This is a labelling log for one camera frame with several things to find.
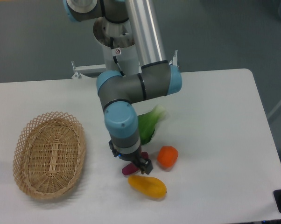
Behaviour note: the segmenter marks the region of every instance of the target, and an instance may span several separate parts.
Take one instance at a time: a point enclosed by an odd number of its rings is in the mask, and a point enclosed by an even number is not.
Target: metal bracket
[[[71,62],[74,76],[81,78],[81,74],[84,74],[88,77],[97,77],[99,73],[106,71],[105,64],[99,65],[89,65],[89,66],[79,66],[76,67],[74,61]]]

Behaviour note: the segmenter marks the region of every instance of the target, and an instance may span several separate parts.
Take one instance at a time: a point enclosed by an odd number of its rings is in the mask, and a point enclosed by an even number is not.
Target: gray metal tube
[[[165,61],[162,39],[159,32],[152,0],[126,0],[140,65]]]

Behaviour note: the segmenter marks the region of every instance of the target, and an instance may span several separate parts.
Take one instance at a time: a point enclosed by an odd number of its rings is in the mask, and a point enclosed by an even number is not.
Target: cable
[[[111,39],[110,39],[111,50],[114,49],[114,47],[113,47],[113,41],[114,41],[114,38],[111,37]],[[119,62],[118,62],[118,60],[117,60],[117,57],[116,57],[116,56],[112,56],[112,58],[113,58],[113,61],[117,64],[118,69],[120,70],[121,75],[122,75],[122,76],[125,76],[125,74],[124,74],[123,70],[121,69],[120,64],[119,64]]]

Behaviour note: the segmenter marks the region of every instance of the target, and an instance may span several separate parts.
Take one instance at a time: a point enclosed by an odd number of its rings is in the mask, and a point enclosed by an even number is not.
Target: orange
[[[172,146],[163,146],[157,156],[157,161],[166,168],[173,166],[178,158],[178,151]]]

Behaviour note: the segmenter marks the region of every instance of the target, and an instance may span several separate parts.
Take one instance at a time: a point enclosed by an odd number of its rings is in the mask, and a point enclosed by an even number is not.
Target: gray floor
[[[166,55],[182,72],[250,69],[265,113],[281,99],[281,21],[276,0],[154,0]],[[60,0],[0,2],[0,83],[67,79],[102,64],[94,21],[71,23]],[[281,156],[281,115],[271,125]]]

